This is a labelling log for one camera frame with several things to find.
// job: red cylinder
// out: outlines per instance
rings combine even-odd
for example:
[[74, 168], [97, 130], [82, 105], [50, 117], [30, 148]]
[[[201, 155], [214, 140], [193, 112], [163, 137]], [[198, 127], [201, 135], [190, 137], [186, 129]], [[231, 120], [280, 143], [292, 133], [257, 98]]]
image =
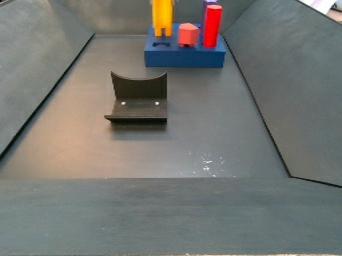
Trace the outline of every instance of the red cylinder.
[[219, 24], [222, 17], [222, 6], [209, 5], [206, 15], [206, 27], [203, 35], [203, 46], [215, 47], [218, 43]]

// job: blue block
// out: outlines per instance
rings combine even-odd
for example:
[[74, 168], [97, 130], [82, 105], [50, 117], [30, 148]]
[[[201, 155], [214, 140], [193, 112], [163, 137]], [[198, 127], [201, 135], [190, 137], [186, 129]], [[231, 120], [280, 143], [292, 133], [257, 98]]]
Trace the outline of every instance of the blue block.
[[194, 47], [178, 45], [178, 28], [174, 24], [173, 37], [155, 37], [150, 26], [145, 62], [147, 67], [195, 67], [222, 68], [225, 63], [226, 47], [223, 37], [218, 36], [218, 45], [214, 48], [203, 47], [202, 41]]

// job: white object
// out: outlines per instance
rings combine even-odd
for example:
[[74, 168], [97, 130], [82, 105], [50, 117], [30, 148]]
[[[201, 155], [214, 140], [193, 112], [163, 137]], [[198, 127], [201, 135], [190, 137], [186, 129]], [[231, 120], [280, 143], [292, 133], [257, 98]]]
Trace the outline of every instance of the white object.
[[340, 5], [342, 5], [342, 0], [301, 0], [306, 5], [312, 6], [316, 10], [322, 12], [324, 14], [328, 14], [332, 6], [336, 2], [340, 2]]

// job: black bracket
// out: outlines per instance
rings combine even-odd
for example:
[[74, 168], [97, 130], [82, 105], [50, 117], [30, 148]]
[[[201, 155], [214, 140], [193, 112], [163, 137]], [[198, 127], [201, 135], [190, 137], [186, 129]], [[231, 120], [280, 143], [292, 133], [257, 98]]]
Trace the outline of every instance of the black bracket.
[[115, 91], [111, 122], [167, 122], [167, 73], [153, 79], [130, 79], [111, 72]]

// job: yellow cylinder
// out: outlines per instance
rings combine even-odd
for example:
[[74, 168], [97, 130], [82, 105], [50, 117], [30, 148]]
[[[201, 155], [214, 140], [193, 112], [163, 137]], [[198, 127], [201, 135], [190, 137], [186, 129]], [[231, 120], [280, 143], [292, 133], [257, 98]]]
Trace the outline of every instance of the yellow cylinder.
[[155, 36], [173, 36], [173, 16], [174, 2], [173, 0], [153, 0], [153, 24], [155, 28]]

